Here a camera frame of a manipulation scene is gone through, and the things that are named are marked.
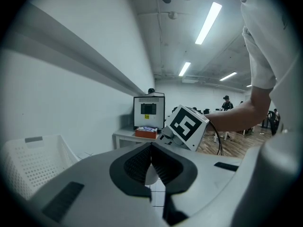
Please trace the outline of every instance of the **ceiling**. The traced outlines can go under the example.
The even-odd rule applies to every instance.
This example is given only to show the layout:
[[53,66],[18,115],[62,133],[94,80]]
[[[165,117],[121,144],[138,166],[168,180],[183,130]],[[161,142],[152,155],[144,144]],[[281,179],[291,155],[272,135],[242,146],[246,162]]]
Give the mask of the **ceiling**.
[[[222,9],[202,45],[195,44],[213,2]],[[250,84],[250,60],[241,35],[239,0],[133,0],[156,80],[193,79],[202,85],[244,91]],[[170,19],[169,12],[177,19]],[[178,75],[191,62],[183,78]],[[229,79],[221,78],[237,74]]]

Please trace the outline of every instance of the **black cable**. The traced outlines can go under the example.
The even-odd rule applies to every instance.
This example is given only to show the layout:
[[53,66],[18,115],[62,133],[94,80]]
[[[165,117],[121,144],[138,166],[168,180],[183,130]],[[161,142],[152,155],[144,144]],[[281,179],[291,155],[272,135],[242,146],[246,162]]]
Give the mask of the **black cable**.
[[214,124],[209,121],[209,124],[212,126],[212,128],[214,129],[215,133],[217,134],[218,136],[218,140],[219,140],[219,149],[218,149],[218,152],[217,152],[217,155],[219,154],[219,151],[221,152],[221,156],[223,156],[223,148],[222,148],[222,143],[221,143],[221,139],[220,139],[220,135],[216,129],[216,127],[214,126]]
[[[154,93],[159,93],[159,92],[154,92]],[[151,93],[148,93],[148,94],[151,94]],[[145,95],[148,95],[148,94],[145,94]],[[165,94],[164,94],[164,93],[161,93],[161,94],[163,94],[163,96],[165,96]]]

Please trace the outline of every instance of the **white sleeve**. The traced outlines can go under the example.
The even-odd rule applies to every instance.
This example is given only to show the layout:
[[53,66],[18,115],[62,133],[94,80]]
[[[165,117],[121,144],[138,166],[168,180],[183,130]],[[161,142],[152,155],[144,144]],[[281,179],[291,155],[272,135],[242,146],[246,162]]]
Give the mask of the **white sleeve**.
[[251,84],[262,89],[273,88],[276,84],[276,77],[246,26],[243,28],[242,35],[250,54]]

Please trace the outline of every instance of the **fluorescent light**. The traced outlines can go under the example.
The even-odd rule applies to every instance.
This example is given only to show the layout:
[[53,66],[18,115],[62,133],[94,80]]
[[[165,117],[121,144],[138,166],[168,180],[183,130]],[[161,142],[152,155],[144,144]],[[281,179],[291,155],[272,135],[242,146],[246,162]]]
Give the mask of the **fluorescent light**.
[[200,34],[196,40],[196,44],[202,44],[204,39],[206,38],[208,32],[210,31],[211,27],[214,24],[214,21],[216,20],[220,10],[222,8],[222,5],[220,5],[219,3],[213,2],[208,15],[206,17],[206,20],[203,24],[203,27],[200,31]]
[[236,72],[233,72],[232,74],[226,76],[225,78],[220,79],[220,81],[223,81],[223,80],[225,80],[227,78],[230,78],[230,77],[232,77],[233,75],[236,75],[236,74],[237,74]]
[[184,73],[186,72],[186,70],[188,69],[188,67],[190,66],[190,62],[185,62],[179,76],[182,77],[184,75]]

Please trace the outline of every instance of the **small monitor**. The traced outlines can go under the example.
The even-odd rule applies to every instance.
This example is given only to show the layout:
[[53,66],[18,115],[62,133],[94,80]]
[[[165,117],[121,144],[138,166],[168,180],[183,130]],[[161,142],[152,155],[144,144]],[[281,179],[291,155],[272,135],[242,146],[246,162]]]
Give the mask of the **small monitor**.
[[157,105],[141,104],[141,114],[157,114]]

